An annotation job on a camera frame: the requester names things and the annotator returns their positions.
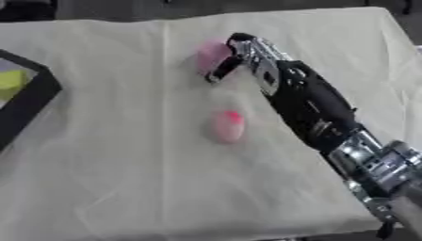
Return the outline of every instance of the white tablecloth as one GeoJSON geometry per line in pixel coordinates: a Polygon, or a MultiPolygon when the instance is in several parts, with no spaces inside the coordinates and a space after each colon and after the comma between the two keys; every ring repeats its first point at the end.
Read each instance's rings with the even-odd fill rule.
{"type": "Polygon", "coordinates": [[[0,240],[244,240],[378,228],[246,70],[214,88],[195,73],[197,48],[236,31],[315,68],[381,140],[422,149],[421,58],[382,8],[1,24],[0,48],[48,65],[64,91],[2,153],[0,240]],[[235,145],[206,133],[211,113],[225,108],[247,118],[235,145]]]}

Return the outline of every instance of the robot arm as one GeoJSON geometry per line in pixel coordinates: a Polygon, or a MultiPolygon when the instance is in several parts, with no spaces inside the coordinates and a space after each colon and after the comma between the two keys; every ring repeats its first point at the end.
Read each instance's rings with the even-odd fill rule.
{"type": "Polygon", "coordinates": [[[246,65],[296,136],[317,150],[356,198],[384,223],[379,237],[389,236],[398,222],[390,202],[409,185],[422,182],[422,153],[397,140],[382,145],[356,121],[356,109],[332,85],[267,40],[235,33],[226,45],[232,55],[206,80],[216,84],[237,66],[246,65]]]}

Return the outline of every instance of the pink and white ball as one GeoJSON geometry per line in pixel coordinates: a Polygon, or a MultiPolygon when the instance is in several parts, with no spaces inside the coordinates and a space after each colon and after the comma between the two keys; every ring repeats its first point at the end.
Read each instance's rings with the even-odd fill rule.
{"type": "Polygon", "coordinates": [[[224,143],[239,141],[245,132],[245,119],[233,110],[215,114],[212,125],[216,138],[224,143]]]}

